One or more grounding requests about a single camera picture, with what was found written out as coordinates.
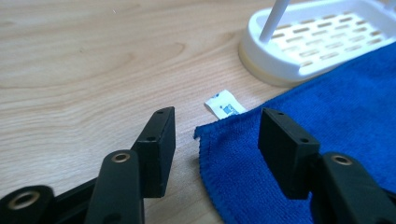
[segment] white soap dish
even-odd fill
[[[395,0],[289,1],[253,14],[239,46],[247,70],[270,84],[298,85],[396,40]]]

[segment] screw hole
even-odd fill
[[[40,193],[33,190],[20,193],[8,203],[8,208],[12,210],[19,210],[28,207],[35,203],[39,197]]]
[[[131,156],[127,153],[119,153],[117,155],[114,155],[113,158],[111,158],[112,161],[114,162],[125,162],[128,161]]]
[[[335,155],[332,156],[332,160],[341,164],[341,165],[352,165],[352,160],[348,159],[347,157]]]

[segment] wooden table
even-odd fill
[[[249,17],[274,1],[0,1],[0,197],[31,185],[56,195],[130,148],[151,114],[176,108],[166,196],[147,223],[217,223],[199,175],[196,126],[228,90],[247,109],[284,88],[260,82],[237,46]]]

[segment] blue microfiber cloth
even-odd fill
[[[311,223],[309,200],[281,193],[258,150],[262,107],[287,113],[321,143],[396,191],[396,44],[344,63],[242,115],[197,127],[206,190],[226,223]]]

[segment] small white label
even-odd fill
[[[206,101],[205,104],[212,110],[218,119],[225,119],[231,115],[238,115],[247,111],[227,90],[214,95]]]

